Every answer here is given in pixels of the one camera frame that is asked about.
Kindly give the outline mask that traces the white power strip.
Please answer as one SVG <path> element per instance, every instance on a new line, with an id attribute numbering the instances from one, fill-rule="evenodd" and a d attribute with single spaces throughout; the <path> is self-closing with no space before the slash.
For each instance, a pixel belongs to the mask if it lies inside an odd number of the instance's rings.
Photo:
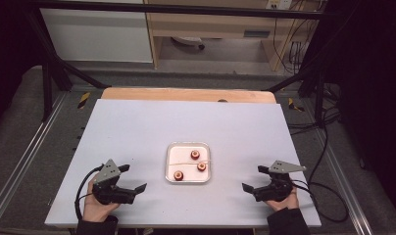
<path id="1" fill-rule="evenodd" d="M 266 8 L 273 10 L 288 10 L 291 3 L 292 0 L 268 0 Z"/>

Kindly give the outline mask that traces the dark curtain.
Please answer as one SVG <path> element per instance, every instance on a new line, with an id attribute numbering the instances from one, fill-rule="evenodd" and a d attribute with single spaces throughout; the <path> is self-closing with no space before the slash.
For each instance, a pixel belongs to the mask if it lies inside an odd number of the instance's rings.
<path id="1" fill-rule="evenodd" d="M 19 0 L 0 0 L 0 118 L 8 109 L 23 74 L 38 64 L 34 35 Z"/>
<path id="2" fill-rule="evenodd" d="M 361 0 L 327 77 L 362 158 L 396 210 L 396 0 Z"/>

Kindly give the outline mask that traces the thin wooden skewer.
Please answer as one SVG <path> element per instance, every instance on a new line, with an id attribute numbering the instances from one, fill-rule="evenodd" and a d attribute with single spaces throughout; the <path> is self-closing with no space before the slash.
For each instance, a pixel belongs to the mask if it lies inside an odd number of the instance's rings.
<path id="1" fill-rule="evenodd" d="M 168 165 L 199 165 L 199 164 L 208 164 L 211 160 L 206 161 L 198 161 L 198 162 L 180 162 L 180 163 L 168 163 Z"/>

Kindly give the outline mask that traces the person's left hand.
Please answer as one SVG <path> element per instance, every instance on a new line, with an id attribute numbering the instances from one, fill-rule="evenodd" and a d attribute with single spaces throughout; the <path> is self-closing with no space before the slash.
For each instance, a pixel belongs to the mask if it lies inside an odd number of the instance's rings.
<path id="1" fill-rule="evenodd" d="M 94 179 L 88 182 L 87 195 L 84 199 L 82 219 L 87 222 L 104 222 L 120 204 L 103 205 L 92 194 Z"/>

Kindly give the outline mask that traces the white table board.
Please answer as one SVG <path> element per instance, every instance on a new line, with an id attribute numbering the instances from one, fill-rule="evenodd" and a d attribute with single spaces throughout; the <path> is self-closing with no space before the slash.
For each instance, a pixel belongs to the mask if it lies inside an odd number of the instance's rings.
<path id="1" fill-rule="evenodd" d="M 210 148 L 210 179 L 172 184 L 165 177 L 174 142 Z M 75 194 L 93 168 L 114 160 L 128 165 L 118 184 L 146 187 L 115 211 L 121 227 L 265 227 L 271 209 L 243 191 L 269 182 L 259 166 L 297 157 L 280 105 L 100 99 L 46 217 L 46 224 L 77 224 Z"/>

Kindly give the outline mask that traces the black metal frame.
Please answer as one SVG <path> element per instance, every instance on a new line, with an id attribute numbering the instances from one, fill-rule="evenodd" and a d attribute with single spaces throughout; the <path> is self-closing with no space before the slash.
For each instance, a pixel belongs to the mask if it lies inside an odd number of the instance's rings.
<path id="1" fill-rule="evenodd" d="M 162 5 L 162 4 L 135 4 L 135 3 L 113 3 L 113 2 L 88 2 L 88 1 L 59 1 L 59 0 L 24 0 L 25 16 L 32 30 L 37 35 L 43 55 L 43 90 L 44 90 L 44 118 L 48 118 L 52 112 L 52 91 L 50 88 L 51 75 L 61 90 L 71 90 L 71 83 L 66 71 L 76 75 L 80 79 L 96 88 L 109 88 L 95 80 L 82 71 L 61 59 L 51 40 L 49 33 L 44 32 L 41 24 L 34 13 L 40 8 L 60 10 L 81 11 L 103 11 L 103 12 L 130 12 L 130 13 L 153 13 L 153 14 L 182 14 L 182 15 L 207 15 L 207 16 L 229 16 L 229 17 L 252 17 L 272 19 L 303 19 L 303 20 L 334 20 L 336 14 L 321 12 L 304 12 L 290 10 L 256 10 L 249 8 L 228 8 L 209 6 L 185 6 L 185 5 Z"/>

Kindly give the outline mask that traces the white cabinet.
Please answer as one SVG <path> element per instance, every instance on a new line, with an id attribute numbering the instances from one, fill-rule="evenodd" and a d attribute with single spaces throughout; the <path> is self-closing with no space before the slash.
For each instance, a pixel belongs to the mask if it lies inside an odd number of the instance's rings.
<path id="1" fill-rule="evenodd" d="M 41 14 L 63 60 L 153 61 L 144 13 L 41 9 Z"/>

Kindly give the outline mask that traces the person's right hand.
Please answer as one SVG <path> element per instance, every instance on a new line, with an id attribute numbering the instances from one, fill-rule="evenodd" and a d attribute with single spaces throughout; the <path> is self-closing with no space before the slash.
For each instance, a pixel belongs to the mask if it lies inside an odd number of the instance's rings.
<path id="1" fill-rule="evenodd" d="M 275 212 L 281 211 L 283 209 L 298 209 L 299 208 L 299 200 L 297 197 L 297 189 L 295 187 L 292 188 L 290 194 L 282 201 L 266 201 L 266 204 L 270 206 Z"/>

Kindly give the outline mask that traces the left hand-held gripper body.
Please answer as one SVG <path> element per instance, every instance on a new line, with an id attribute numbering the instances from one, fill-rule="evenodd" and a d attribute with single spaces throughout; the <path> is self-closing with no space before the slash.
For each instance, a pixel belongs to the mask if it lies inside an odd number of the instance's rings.
<path id="1" fill-rule="evenodd" d="M 135 191 L 117 185 L 122 172 L 113 160 L 108 160 L 94 177 L 92 193 L 96 200 L 103 204 L 132 204 Z"/>

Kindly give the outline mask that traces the light wooden desk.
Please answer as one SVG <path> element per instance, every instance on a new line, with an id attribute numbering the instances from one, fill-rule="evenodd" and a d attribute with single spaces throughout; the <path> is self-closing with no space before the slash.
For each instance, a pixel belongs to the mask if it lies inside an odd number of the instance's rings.
<path id="1" fill-rule="evenodd" d="M 268 0 L 143 0 L 146 4 L 267 9 Z M 292 0 L 288 10 L 315 12 L 321 0 Z M 146 19 L 149 32 L 157 37 L 259 39 L 273 71 L 279 71 L 293 40 L 308 40 L 316 23 L 293 19 L 153 14 Z"/>

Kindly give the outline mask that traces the clear square plastic tray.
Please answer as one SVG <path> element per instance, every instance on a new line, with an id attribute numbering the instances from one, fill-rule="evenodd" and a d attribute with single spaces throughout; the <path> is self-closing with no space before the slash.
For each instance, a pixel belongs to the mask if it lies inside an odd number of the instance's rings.
<path id="1" fill-rule="evenodd" d="M 190 153 L 197 150 L 200 153 L 198 160 L 193 160 Z M 202 142 L 174 142 L 169 145 L 167 149 L 166 159 L 166 179 L 173 184 L 201 184 L 206 183 L 212 176 L 211 163 L 207 164 L 204 171 L 197 169 L 197 164 L 183 164 L 183 165 L 168 165 L 168 163 L 180 162 L 198 162 L 211 159 L 210 148 L 206 143 Z M 176 181 L 173 174 L 176 171 L 183 172 L 183 179 Z"/>

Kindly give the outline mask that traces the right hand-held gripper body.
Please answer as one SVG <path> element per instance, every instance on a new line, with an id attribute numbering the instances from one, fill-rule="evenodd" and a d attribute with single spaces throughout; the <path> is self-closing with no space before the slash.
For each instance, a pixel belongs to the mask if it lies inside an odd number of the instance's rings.
<path id="1" fill-rule="evenodd" d="M 270 173 L 265 174 L 270 177 L 271 183 L 268 186 L 254 189 L 253 196 L 257 202 L 270 200 L 280 202 L 284 200 L 293 188 L 289 174 L 307 169 L 305 166 L 283 161 L 275 161 L 268 168 Z"/>

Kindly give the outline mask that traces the aluminium floor rail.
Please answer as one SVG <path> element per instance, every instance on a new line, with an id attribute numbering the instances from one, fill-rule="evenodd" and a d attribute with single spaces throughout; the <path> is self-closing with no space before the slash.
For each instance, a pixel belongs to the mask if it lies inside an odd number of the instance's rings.
<path id="1" fill-rule="evenodd" d="M 52 113 L 38 126 L 36 133 L 33 135 L 30 143 L 27 145 L 19 162 L 11 173 L 7 183 L 4 185 L 2 191 L 0 192 L 0 216 L 9 205 L 10 200 L 15 194 L 15 191 L 21 183 L 23 176 L 25 175 L 28 167 L 33 161 L 33 158 L 37 154 L 38 149 L 43 143 L 43 140 L 45 139 L 54 121 L 56 120 L 57 115 L 60 112 L 67 97 L 68 92 L 61 92 L 60 95 L 56 98 L 53 105 Z"/>
<path id="2" fill-rule="evenodd" d="M 334 184 L 337 188 L 337 194 L 342 198 L 345 205 L 346 212 L 349 215 L 356 233 L 358 235 L 373 235 L 371 225 L 367 219 L 360 202 L 354 192 L 351 183 L 348 180 L 341 164 L 339 163 L 333 148 L 328 140 L 328 135 L 325 129 L 317 129 L 316 135 L 322 144 L 321 160 L 319 161 L 316 171 L 310 175 L 313 181 L 318 181 L 319 176 L 317 170 L 320 168 L 322 161 L 326 162 L 328 172 L 332 176 Z"/>

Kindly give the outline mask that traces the wooden table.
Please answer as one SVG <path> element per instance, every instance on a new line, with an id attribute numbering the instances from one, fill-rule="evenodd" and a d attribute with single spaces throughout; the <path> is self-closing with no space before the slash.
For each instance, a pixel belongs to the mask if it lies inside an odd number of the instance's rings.
<path id="1" fill-rule="evenodd" d="M 249 90 L 109 87 L 101 96 L 108 100 L 190 101 L 275 104 L 271 92 Z"/>

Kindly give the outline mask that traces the office chair base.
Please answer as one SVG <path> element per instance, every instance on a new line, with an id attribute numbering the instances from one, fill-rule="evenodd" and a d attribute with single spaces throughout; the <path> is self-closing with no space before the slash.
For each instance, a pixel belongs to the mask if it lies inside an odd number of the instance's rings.
<path id="1" fill-rule="evenodd" d="M 205 49 L 205 45 L 199 37 L 174 37 L 173 40 L 184 45 L 197 47 L 200 50 Z"/>

